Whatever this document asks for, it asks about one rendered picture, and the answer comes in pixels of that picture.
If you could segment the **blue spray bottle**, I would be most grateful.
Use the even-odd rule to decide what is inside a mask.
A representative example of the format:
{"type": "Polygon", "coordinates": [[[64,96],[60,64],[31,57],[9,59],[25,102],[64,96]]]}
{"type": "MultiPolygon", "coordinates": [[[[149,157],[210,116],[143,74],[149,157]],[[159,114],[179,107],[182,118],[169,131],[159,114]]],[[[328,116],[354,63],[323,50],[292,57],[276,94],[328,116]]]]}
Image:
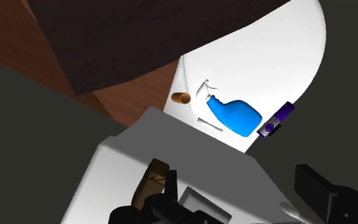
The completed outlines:
{"type": "Polygon", "coordinates": [[[212,114],[225,127],[242,137],[249,137],[261,123],[263,117],[244,101],[221,102],[212,94],[215,90],[217,88],[210,87],[209,81],[205,80],[196,91],[196,98],[205,101],[212,114]]]}

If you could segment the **brown box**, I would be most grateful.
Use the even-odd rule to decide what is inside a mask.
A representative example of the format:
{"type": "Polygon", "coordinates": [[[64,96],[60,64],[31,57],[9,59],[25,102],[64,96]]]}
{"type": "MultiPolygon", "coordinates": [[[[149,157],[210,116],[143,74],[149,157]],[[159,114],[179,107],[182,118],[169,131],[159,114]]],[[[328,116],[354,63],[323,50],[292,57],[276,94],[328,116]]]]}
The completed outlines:
{"type": "Polygon", "coordinates": [[[131,205],[140,210],[147,197],[161,193],[169,170],[170,166],[165,162],[156,158],[152,159],[134,192],[131,205]]]}

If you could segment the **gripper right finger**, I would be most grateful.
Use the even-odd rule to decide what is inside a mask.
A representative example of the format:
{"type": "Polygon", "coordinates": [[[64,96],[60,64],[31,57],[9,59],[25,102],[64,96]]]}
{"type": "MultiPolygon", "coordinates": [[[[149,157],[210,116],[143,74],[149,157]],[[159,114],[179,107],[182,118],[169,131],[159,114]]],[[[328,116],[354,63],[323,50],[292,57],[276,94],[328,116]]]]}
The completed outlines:
{"type": "Polygon", "coordinates": [[[324,224],[358,224],[358,191],[334,185],[306,164],[295,168],[294,191],[324,224]]]}

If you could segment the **purple and silver flash drive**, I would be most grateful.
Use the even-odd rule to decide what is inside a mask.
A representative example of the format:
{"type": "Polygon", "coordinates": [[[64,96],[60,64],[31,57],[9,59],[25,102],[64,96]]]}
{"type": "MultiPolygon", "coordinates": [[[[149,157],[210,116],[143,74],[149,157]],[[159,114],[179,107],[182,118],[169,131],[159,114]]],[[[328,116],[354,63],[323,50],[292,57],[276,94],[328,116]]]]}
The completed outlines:
{"type": "Polygon", "coordinates": [[[294,110],[294,105],[287,101],[258,130],[260,137],[273,135],[281,126],[282,121],[294,110]]]}

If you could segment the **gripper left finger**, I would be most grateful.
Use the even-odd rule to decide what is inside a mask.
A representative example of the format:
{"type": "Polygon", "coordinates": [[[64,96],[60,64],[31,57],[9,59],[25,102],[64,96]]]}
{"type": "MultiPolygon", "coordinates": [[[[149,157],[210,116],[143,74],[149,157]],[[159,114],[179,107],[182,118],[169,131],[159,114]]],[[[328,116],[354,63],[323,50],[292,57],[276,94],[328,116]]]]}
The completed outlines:
{"type": "Polygon", "coordinates": [[[108,224],[195,224],[193,212],[178,203],[177,171],[165,177],[164,192],[150,195],[141,210],[121,206],[109,215],[108,224]]]}

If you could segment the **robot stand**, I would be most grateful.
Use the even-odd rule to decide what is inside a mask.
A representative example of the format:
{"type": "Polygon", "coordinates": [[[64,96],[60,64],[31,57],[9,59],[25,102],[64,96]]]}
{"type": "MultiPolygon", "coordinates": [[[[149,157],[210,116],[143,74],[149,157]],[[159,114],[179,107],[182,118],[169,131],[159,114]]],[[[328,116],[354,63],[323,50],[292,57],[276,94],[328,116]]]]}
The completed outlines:
{"type": "Polygon", "coordinates": [[[73,92],[134,80],[290,0],[27,0],[73,92]]]}

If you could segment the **brown cardboard tube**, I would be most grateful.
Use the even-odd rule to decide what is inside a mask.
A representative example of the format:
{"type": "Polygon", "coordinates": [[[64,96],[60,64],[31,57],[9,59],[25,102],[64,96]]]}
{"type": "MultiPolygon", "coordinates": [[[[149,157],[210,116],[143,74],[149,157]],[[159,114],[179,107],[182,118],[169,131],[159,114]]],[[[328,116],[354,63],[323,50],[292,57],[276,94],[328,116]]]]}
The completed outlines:
{"type": "Polygon", "coordinates": [[[171,95],[171,99],[179,104],[188,104],[191,101],[191,96],[187,92],[175,92],[171,95]]]}

